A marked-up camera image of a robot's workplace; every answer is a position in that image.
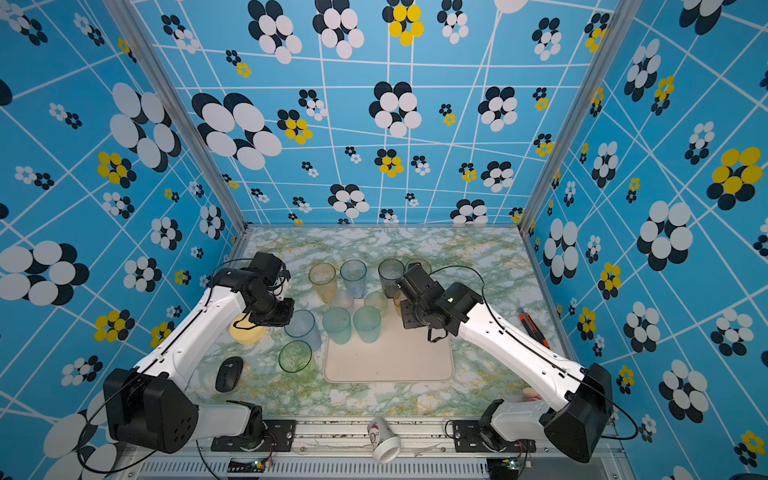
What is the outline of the green clear glass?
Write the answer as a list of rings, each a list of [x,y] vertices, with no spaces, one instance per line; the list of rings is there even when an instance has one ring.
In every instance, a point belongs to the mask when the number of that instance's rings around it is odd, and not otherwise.
[[[317,368],[312,347],[305,341],[294,340],[282,347],[278,365],[293,382],[311,383],[317,378]]]

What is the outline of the teal textured glass front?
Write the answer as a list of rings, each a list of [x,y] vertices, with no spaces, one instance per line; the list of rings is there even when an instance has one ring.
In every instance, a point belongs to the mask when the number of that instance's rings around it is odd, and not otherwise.
[[[351,317],[347,309],[332,307],[326,311],[322,319],[325,332],[330,340],[338,345],[344,345],[351,339]]]

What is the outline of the clear textured glass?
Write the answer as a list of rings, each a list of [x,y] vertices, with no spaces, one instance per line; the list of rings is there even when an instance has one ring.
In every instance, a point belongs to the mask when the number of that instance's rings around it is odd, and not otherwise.
[[[334,308],[349,309],[354,303],[354,295],[345,289],[338,290],[331,299],[331,306]]]

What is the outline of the orange grey utility knife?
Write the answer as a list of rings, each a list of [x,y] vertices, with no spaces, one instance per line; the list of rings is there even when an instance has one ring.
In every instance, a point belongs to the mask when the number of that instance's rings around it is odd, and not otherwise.
[[[535,324],[530,314],[524,310],[522,307],[519,307],[517,309],[518,317],[520,319],[521,324],[523,325],[525,331],[528,333],[528,335],[535,339],[538,343],[543,345],[546,348],[549,348],[550,345],[544,336],[543,332],[539,329],[539,327]]]

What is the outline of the green circuit board right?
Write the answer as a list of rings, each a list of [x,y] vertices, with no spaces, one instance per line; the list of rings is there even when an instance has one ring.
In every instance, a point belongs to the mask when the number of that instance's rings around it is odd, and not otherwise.
[[[490,479],[518,479],[524,467],[522,460],[510,458],[489,458],[486,463]]]

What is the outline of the light green textured glass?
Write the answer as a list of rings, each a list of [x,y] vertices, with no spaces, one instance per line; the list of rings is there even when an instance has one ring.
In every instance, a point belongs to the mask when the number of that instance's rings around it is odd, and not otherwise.
[[[364,305],[377,309],[384,317],[388,310],[388,298],[381,291],[374,291],[366,295]]]

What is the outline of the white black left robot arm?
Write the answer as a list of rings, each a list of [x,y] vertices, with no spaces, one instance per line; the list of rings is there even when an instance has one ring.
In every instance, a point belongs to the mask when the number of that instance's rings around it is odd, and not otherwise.
[[[110,436],[167,454],[206,438],[261,443],[266,432],[259,406],[241,401],[197,405],[185,390],[204,355],[237,316],[254,326],[289,324],[295,305],[285,295],[289,280],[285,263],[264,252],[244,268],[215,273],[200,301],[166,340],[133,368],[115,369],[104,380]]]

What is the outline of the short amber glass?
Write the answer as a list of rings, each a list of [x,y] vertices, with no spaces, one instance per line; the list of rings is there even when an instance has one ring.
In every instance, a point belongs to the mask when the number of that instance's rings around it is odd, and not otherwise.
[[[393,298],[393,304],[394,304],[395,311],[396,311],[398,316],[402,316],[402,311],[401,311],[402,300],[403,300],[403,295],[402,295],[401,292],[398,292],[395,295],[395,297]]]

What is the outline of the tall olive yellow glass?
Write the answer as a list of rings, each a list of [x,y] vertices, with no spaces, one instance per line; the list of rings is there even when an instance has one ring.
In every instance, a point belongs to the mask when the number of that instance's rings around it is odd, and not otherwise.
[[[406,262],[406,269],[409,270],[410,268],[419,265],[427,274],[430,274],[432,272],[432,268],[430,263],[422,258],[411,258]]]

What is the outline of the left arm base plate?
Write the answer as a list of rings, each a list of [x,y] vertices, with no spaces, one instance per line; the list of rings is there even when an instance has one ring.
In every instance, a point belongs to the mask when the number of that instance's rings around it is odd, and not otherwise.
[[[295,438],[295,420],[265,420],[253,435],[220,436],[212,440],[214,452],[290,452]]]

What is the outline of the tall blue glass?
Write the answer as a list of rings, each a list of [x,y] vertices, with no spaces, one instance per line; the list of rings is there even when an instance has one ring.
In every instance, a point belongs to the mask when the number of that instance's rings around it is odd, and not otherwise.
[[[347,260],[341,265],[340,274],[353,298],[363,299],[366,295],[366,264],[359,259]]]

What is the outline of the light blue short glass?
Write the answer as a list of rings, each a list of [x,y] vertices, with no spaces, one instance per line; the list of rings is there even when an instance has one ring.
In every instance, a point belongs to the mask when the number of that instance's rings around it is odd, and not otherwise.
[[[318,352],[322,346],[316,318],[309,310],[295,310],[284,331],[292,340],[306,342],[313,352]]]

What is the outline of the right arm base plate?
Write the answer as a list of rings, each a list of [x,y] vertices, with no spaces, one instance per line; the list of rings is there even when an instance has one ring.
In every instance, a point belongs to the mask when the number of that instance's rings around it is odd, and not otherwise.
[[[479,420],[451,420],[447,433],[453,438],[454,448],[458,453],[535,453],[537,444],[534,440],[522,439],[511,442],[503,439],[490,426]]]

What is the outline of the pink rectangular tray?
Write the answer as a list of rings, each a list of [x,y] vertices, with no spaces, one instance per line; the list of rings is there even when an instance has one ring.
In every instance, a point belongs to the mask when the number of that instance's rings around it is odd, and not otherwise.
[[[359,333],[350,322],[346,333],[342,344],[336,334],[328,336],[323,375],[330,383],[444,382],[454,376],[450,341],[430,343],[424,328],[404,328],[391,300],[371,329]]]

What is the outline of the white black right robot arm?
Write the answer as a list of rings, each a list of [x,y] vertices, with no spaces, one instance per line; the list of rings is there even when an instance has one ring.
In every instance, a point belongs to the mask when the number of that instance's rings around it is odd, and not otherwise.
[[[572,460],[591,460],[615,409],[605,368],[584,367],[554,353],[507,322],[482,291],[459,282],[444,288],[419,265],[396,284],[404,297],[405,328],[442,330],[483,349],[538,395],[529,405],[496,400],[486,409],[477,430],[488,449],[524,449],[531,441],[547,441]]]

